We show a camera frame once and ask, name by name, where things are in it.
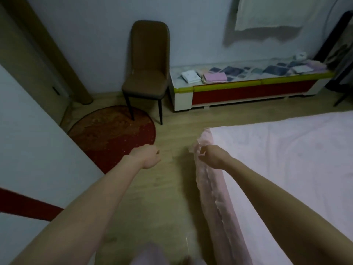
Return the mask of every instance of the wooden floor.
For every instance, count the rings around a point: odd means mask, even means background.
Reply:
[[[110,228],[96,254],[96,265],[129,264],[138,247],[148,241],[159,244],[171,264],[187,255],[203,257],[215,264],[212,243],[202,214],[195,182],[195,165],[188,147],[204,128],[278,121],[290,117],[353,109],[347,99],[338,107],[340,94],[324,89],[315,97],[295,97],[193,109],[174,113],[167,98],[163,101],[163,125],[159,124],[156,101],[131,99],[134,107],[149,113],[155,121],[163,160],[142,170],[126,192]],[[84,115],[112,105],[124,105],[123,97],[100,95],[90,105],[73,104],[68,130]]]

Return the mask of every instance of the chair seat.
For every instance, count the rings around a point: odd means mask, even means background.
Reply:
[[[126,94],[161,99],[168,86],[168,80],[160,71],[135,71],[122,85]]]

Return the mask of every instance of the white wall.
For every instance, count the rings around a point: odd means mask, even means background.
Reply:
[[[63,208],[102,176],[1,65],[0,171],[0,187]],[[46,224],[0,213],[0,264],[8,264]]]
[[[323,43],[330,0],[302,29],[235,32],[238,0],[28,0],[91,93],[119,91],[124,82],[129,32],[136,20],[165,22],[171,66],[313,56]],[[353,0],[339,0],[326,36]]]

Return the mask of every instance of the red stripe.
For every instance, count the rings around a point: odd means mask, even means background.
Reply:
[[[52,221],[63,208],[0,188],[0,212]]]
[[[307,92],[316,80],[300,81],[282,84],[262,84],[248,87],[194,92],[192,104],[205,104],[246,98],[260,98],[284,94]]]

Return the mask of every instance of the brown chair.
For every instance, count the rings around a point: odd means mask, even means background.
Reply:
[[[135,120],[129,97],[158,100],[159,118],[162,121],[162,98],[168,88],[169,78],[168,26],[159,21],[139,20],[131,30],[132,72],[122,85],[131,119]]]

